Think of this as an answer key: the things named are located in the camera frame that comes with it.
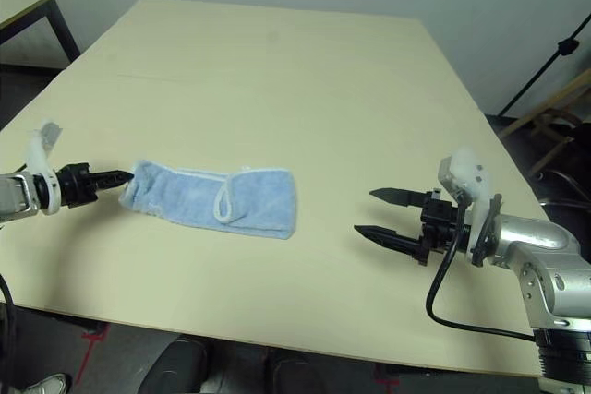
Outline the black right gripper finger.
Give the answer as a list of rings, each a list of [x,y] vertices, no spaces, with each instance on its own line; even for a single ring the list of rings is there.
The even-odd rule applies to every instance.
[[[425,204],[425,193],[401,188],[384,187],[369,192],[386,203],[401,207],[422,208]]]
[[[420,248],[417,239],[399,235],[391,229],[376,225],[355,225],[354,229],[369,241],[403,254],[415,254]]]

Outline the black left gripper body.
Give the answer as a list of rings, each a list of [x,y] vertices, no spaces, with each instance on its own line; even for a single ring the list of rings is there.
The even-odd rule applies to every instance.
[[[87,163],[68,164],[55,174],[60,187],[62,206],[72,209],[98,200],[100,175],[91,173]]]

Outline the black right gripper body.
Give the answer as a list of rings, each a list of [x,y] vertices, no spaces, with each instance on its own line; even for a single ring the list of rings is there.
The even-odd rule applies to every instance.
[[[452,246],[458,208],[450,201],[441,200],[439,189],[419,193],[416,204],[421,208],[421,234],[414,259],[426,266],[431,252],[443,254]]]

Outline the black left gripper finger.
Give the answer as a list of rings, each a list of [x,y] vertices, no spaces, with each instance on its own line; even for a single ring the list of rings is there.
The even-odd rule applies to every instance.
[[[132,176],[100,176],[92,179],[95,190],[107,190],[127,184]]]
[[[90,177],[93,181],[130,181],[134,177],[134,174],[121,170],[113,170],[108,172],[92,173]]]

